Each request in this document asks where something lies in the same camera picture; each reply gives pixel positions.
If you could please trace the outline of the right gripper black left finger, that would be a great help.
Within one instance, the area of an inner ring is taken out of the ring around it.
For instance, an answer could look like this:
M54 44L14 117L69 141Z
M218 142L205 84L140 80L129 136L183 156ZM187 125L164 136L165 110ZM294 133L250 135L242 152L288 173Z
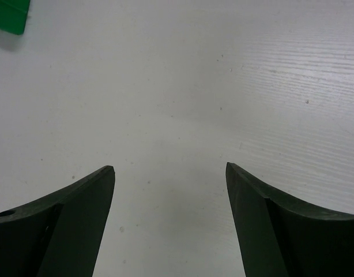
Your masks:
M0 276L92 276L115 186L104 166L0 212Z

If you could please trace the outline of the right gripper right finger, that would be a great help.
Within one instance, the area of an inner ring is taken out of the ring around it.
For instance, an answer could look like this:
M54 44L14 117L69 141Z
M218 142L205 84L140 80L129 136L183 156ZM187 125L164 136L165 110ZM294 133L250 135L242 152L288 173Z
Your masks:
M247 276L354 276L354 215L272 187L234 163L227 191Z

